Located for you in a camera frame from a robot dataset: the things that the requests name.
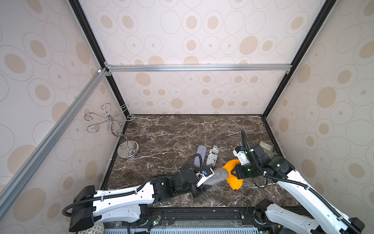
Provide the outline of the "orange cleaning cloth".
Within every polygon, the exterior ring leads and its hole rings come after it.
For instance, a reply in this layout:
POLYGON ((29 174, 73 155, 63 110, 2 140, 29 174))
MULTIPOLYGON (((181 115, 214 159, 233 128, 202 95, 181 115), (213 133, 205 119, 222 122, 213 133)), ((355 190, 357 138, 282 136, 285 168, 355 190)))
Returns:
POLYGON ((228 182, 232 190, 239 190, 243 185, 243 179, 237 179, 237 177, 231 173, 231 171, 235 169, 235 166, 237 164, 240 165, 239 160, 230 160, 223 167, 229 173, 226 181, 228 182))

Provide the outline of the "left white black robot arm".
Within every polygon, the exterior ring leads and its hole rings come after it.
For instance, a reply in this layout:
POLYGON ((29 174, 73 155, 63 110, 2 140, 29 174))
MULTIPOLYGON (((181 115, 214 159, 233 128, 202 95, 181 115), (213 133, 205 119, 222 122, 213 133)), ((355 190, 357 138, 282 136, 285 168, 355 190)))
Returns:
POLYGON ((150 204, 187 193, 199 195, 214 172, 208 166, 200 166, 197 171, 189 169, 195 158, 201 160, 202 156, 195 154, 175 174, 150 176, 139 186, 111 191, 96 190, 93 185, 84 187, 73 203, 62 209, 62 215, 70 218, 69 232, 84 231, 103 222, 134 223, 146 218, 150 204))

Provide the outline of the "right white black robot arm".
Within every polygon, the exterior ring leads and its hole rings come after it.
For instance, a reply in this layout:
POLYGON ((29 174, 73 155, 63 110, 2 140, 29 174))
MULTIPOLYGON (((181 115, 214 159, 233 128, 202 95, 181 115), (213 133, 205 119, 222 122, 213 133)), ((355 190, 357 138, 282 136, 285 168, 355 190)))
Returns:
POLYGON ((302 216, 263 199, 253 211, 254 220, 264 225, 269 222, 281 225, 298 234, 360 234, 365 228, 357 217, 349 217, 315 190, 295 167, 281 156, 272 159, 259 144, 251 146, 245 130, 241 131, 242 145, 235 148, 239 163, 231 174, 237 179, 263 176, 266 182, 281 186, 311 215, 302 216))

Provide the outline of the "lavender eyeglass case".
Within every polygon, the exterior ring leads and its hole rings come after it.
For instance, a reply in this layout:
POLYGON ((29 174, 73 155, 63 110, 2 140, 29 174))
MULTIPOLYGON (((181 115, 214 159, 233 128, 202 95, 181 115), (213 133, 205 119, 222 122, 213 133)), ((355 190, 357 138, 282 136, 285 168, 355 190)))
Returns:
POLYGON ((206 151, 207 151, 207 147, 206 146, 204 146, 204 145, 199 145, 198 146, 196 154, 199 154, 200 157, 197 156, 194 159, 194 163, 193 163, 196 168, 200 168, 200 166, 204 165, 206 151))

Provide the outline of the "grey eyeglass case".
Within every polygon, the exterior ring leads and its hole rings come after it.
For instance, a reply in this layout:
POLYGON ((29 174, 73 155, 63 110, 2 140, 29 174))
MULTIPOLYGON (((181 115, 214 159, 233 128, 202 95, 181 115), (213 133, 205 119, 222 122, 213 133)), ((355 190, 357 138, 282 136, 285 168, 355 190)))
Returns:
POLYGON ((205 186, 215 186, 218 185, 224 181, 226 181, 229 177, 229 172, 224 169, 220 168, 214 171, 214 174, 212 177, 208 178, 203 185, 205 186))

